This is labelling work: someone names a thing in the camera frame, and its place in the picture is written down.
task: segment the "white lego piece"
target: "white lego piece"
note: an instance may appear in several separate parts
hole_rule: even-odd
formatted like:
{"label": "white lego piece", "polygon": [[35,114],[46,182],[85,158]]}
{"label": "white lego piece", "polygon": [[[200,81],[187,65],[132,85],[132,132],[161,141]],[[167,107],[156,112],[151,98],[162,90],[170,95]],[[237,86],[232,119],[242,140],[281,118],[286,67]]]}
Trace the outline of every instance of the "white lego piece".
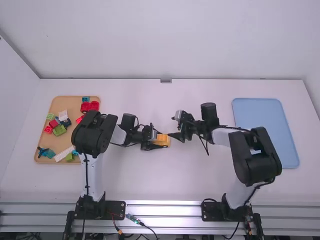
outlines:
{"label": "white lego piece", "polygon": [[72,151],[75,150],[74,146],[68,147],[66,150],[60,152],[59,154],[54,156],[54,160],[58,163],[62,159],[64,159],[69,153],[72,153]]}
{"label": "white lego piece", "polygon": [[59,120],[60,120],[60,121],[64,121],[64,120],[66,120],[67,118],[68,118],[67,109],[59,112]]}

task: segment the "toy block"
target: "toy block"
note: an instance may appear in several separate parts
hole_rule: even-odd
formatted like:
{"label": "toy block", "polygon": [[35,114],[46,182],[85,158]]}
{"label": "toy block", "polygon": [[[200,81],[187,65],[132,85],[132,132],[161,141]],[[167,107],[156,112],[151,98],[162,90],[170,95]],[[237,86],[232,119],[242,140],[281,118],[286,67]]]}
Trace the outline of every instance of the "toy block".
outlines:
{"label": "toy block", "polygon": [[51,128],[55,128],[55,127],[57,127],[59,125],[59,123],[54,119],[54,120],[51,120],[50,122],[49,122],[49,126],[51,127]]}
{"label": "toy block", "polygon": [[41,156],[48,157],[49,159],[52,159],[56,155],[55,152],[52,151],[50,148],[42,148],[42,147],[38,146],[37,149],[39,150],[38,159]]}
{"label": "toy block", "polygon": [[55,118],[55,115],[53,113],[48,113],[48,115],[46,116],[47,120],[53,120]]}
{"label": "toy block", "polygon": [[88,112],[89,109],[90,109],[90,102],[85,101],[85,102],[83,102],[83,103],[81,104],[80,111],[81,111],[83,114],[85,114],[86,112]]}
{"label": "toy block", "polygon": [[67,129],[63,125],[58,125],[53,129],[53,134],[56,135],[57,137],[66,132],[67,132]]}
{"label": "toy block", "polygon": [[60,111],[59,112],[59,120],[60,121],[64,121],[68,118],[68,112],[67,112],[67,109],[63,110],[63,111]]}
{"label": "toy block", "polygon": [[72,156],[72,152],[67,154],[67,156],[65,157],[65,160],[67,161],[67,163],[70,163],[74,160],[74,156]]}
{"label": "toy block", "polygon": [[90,102],[90,97],[89,96],[83,96],[82,97],[82,102]]}
{"label": "toy block", "polygon": [[52,134],[52,127],[46,126],[43,131],[47,134]]}
{"label": "toy block", "polygon": [[79,153],[78,153],[76,150],[73,150],[73,151],[72,151],[72,155],[78,156]]}
{"label": "toy block", "polygon": [[65,128],[69,127],[71,125],[70,118],[67,118],[66,120],[63,120],[60,122]]}
{"label": "toy block", "polygon": [[81,117],[77,118],[75,121],[77,124],[81,122],[81,120],[85,117],[85,115],[82,115]]}
{"label": "toy block", "polygon": [[52,159],[55,155],[56,155],[55,152],[52,151],[51,149],[46,151],[46,157],[49,158],[49,159]]}
{"label": "toy block", "polygon": [[63,150],[59,154],[54,156],[54,160],[58,163],[62,159],[64,159],[69,153],[72,153],[72,151],[75,150],[74,146],[68,147],[66,150]]}
{"label": "toy block", "polygon": [[96,111],[99,111],[99,105],[100,103],[98,101],[92,101],[90,102],[90,107],[88,109],[89,110],[96,110]]}

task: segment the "blue tray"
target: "blue tray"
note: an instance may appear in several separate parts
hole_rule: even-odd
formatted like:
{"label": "blue tray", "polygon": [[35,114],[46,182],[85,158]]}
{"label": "blue tray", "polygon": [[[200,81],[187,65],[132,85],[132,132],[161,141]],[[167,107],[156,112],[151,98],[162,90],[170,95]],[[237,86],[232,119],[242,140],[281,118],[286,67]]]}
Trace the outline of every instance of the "blue tray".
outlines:
{"label": "blue tray", "polygon": [[235,98],[232,101],[235,125],[245,129],[265,127],[284,169],[299,166],[299,157],[278,99]]}

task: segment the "red lego brick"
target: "red lego brick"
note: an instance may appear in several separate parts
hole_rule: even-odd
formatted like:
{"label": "red lego brick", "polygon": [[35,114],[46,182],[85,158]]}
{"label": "red lego brick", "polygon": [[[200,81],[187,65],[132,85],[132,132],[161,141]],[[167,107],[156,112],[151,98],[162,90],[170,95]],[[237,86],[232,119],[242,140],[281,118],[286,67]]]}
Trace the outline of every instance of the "red lego brick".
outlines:
{"label": "red lego brick", "polygon": [[76,123],[79,124],[84,117],[85,117],[85,115],[82,115],[81,117],[77,118],[77,119],[75,120]]}
{"label": "red lego brick", "polygon": [[59,123],[55,119],[49,122],[49,126],[53,129],[58,125]]}
{"label": "red lego brick", "polygon": [[47,134],[52,134],[52,127],[46,126],[43,131]]}
{"label": "red lego brick", "polygon": [[85,114],[86,112],[88,112],[89,109],[90,109],[90,102],[85,101],[85,102],[83,102],[83,103],[81,104],[80,111],[81,111],[83,114]]}
{"label": "red lego brick", "polygon": [[96,110],[99,111],[99,102],[97,101],[92,101],[90,102],[90,109],[89,110]]}

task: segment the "black cable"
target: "black cable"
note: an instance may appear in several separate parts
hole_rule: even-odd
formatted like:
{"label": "black cable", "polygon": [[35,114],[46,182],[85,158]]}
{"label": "black cable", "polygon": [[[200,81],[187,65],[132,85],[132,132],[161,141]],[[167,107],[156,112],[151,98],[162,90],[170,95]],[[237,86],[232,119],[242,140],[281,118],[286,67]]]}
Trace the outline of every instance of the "black cable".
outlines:
{"label": "black cable", "polygon": [[124,238],[125,238],[125,239],[128,239],[128,238],[131,238],[133,235],[134,235],[134,233],[132,233],[132,234],[130,234],[130,235],[128,235],[128,236],[124,235]]}
{"label": "black cable", "polygon": [[36,240],[41,240],[41,238],[37,236],[37,233],[35,234],[33,232],[30,232],[30,233]]}
{"label": "black cable", "polygon": [[143,235],[143,234],[141,234],[142,235],[142,237],[144,237],[146,240],[150,240],[149,238],[147,238],[145,235]]}
{"label": "black cable", "polygon": [[151,232],[153,232],[153,234],[155,235],[155,240],[158,240],[159,238],[158,238],[158,236],[157,236],[157,234],[155,233],[155,231],[153,231],[150,227],[148,227],[148,226],[146,226],[142,221],[139,223],[139,225],[140,226],[143,226],[143,227],[145,227],[145,228],[147,228],[147,229],[149,229]]}
{"label": "black cable", "polygon": [[234,231],[233,231],[233,233],[232,233],[231,237],[226,237],[225,235],[222,235],[222,236],[223,236],[225,239],[227,239],[227,240],[232,239],[232,238],[234,237],[234,235],[235,235],[236,231],[238,230],[239,224],[240,224],[240,222],[238,221],[238,223],[237,223],[237,225],[236,225],[236,227],[235,227],[235,229],[234,229]]}
{"label": "black cable", "polygon": [[202,141],[202,139],[201,139],[201,137],[200,137],[199,135],[198,135],[198,137],[199,137],[199,139],[200,139],[200,141],[201,141],[201,143],[202,143],[202,146],[204,147],[204,150],[205,150],[206,154],[209,156],[209,151],[208,151],[208,149],[206,148],[204,142]]}
{"label": "black cable", "polygon": [[262,183],[262,184],[259,184],[259,185],[255,186],[253,191],[252,191],[252,193],[250,194],[250,196],[245,200],[243,206],[245,206],[250,201],[250,199],[253,197],[253,195],[255,194],[255,192],[258,189],[260,189],[262,186],[272,184],[274,181],[275,181],[275,178],[271,179],[271,181],[269,181],[269,182],[265,182],[265,183]]}
{"label": "black cable", "polygon": [[[86,195],[89,196],[89,180],[88,180],[88,158],[87,154],[83,151],[81,148],[81,151],[84,155],[84,162],[85,162],[85,188],[86,188]],[[83,222],[82,222],[82,233],[81,233],[81,239],[84,237],[85,233],[85,223],[86,223],[86,208],[84,208],[84,215],[83,215]]]}
{"label": "black cable", "polygon": [[135,240],[138,240],[139,238],[141,238],[142,234],[140,234]]}
{"label": "black cable", "polygon": [[217,203],[217,201],[213,198],[206,198],[205,200],[203,200],[202,202],[204,203],[205,201],[212,201],[212,202],[215,202]]}
{"label": "black cable", "polygon": [[158,240],[159,238],[158,238],[158,236],[157,236],[157,234],[155,233],[155,231],[153,231],[150,227],[148,227],[148,226],[146,226],[146,225],[144,225],[147,229],[149,229],[151,232],[153,232],[153,234],[155,235],[155,238],[156,238],[156,240]]}

